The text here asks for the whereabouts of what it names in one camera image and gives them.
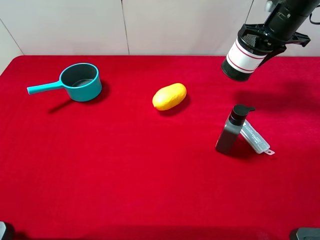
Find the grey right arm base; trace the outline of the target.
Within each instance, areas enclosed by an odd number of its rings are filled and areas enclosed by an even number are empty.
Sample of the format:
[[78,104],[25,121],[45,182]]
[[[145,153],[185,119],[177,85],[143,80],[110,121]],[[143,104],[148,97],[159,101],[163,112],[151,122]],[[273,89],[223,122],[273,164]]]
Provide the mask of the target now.
[[290,240],[320,240],[320,228],[300,227],[292,230],[289,235]]

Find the grey left arm base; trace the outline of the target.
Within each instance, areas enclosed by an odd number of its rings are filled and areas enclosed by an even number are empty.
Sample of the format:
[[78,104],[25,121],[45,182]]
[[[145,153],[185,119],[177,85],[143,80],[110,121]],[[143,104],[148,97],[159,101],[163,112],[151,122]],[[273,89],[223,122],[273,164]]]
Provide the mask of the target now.
[[15,230],[12,224],[0,222],[0,240],[13,240]]

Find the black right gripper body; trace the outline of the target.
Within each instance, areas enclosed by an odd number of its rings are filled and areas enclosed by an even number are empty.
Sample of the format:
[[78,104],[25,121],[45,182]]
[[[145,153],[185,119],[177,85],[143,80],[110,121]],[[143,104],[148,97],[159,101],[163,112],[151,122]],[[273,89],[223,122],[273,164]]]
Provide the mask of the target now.
[[257,45],[251,46],[253,50],[272,51],[273,49],[287,49],[286,45],[296,44],[305,47],[311,39],[302,33],[295,32],[288,40],[281,40],[273,36],[263,24],[243,24],[237,33],[237,37],[244,35],[257,36]]

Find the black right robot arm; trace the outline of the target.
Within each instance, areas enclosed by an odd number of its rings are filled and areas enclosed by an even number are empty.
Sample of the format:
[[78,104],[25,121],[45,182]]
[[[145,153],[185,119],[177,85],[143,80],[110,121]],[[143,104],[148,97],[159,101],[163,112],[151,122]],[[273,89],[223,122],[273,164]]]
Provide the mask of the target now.
[[311,41],[297,30],[319,6],[318,0],[282,0],[264,23],[244,24],[238,32],[238,40],[253,53],[266,55],[259,64],[261,66],[286,51],[286,45],[305,47]]

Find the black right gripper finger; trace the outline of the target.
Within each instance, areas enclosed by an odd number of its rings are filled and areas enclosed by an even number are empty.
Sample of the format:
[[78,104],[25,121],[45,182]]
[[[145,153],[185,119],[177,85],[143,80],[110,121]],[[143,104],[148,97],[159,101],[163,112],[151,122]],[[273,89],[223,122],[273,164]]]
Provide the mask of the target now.
[[252,34],[246,34],[239,38],[239,42],[245,47],[255,47],[258,44],[258,37]]
[[267,61],[269,61],[273,57],[284,53],[286,50],[287,50],[286,48],[275,48],[275,49],[272,49],[272,51],[265,51],[265,50],[262,51],[261,49],[257,49],[255,53],[258,54],[259,63],[256,69],[261,67],[263,64],[265,64]]

